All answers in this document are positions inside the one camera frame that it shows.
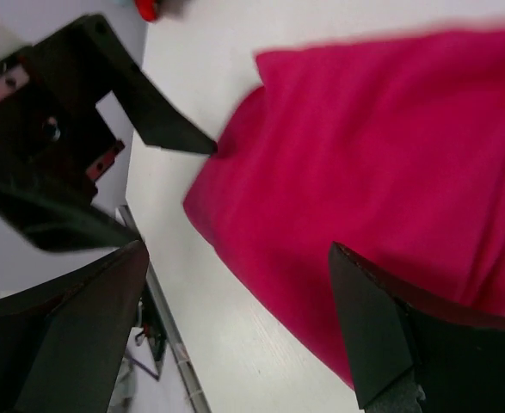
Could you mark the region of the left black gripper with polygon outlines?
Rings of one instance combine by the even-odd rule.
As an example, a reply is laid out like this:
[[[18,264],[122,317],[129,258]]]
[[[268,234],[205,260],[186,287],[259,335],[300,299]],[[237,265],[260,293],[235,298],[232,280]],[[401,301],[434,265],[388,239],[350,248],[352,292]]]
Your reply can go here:
[[[125,148],[95,105],[112,93],[146,145],[212,155],[217,144],[141,71],[102,14],[82,15],[0,60],[0,155],[91,201]],[[46,252],[118,248],[140,239],[73,191],[31,172],[0,175],[0,219]]]

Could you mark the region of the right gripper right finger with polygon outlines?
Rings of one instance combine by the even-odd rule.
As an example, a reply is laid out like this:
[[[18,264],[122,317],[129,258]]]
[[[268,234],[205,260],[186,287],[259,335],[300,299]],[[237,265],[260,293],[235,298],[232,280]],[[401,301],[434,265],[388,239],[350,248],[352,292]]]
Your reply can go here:
[[[440,298],[347,247],[330,284],[365,412],[505,412],[505,317]]]

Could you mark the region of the crimson red t shirt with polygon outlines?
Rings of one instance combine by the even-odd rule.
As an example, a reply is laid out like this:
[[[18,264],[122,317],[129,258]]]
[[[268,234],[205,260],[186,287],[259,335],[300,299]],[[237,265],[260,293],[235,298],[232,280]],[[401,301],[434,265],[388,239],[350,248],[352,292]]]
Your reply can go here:
[[[351,373],[337,242],[505,314],[505,28],[259,53],[262,80],[183,202],[227,268],[323,364]]]

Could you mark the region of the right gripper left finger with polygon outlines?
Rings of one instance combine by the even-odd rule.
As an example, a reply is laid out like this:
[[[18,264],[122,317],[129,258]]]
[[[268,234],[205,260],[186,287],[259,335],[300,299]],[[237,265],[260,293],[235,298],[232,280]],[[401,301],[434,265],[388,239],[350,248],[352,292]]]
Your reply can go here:
[[[0,299],[0,412],[105,412],[145,286],[134,241]]]

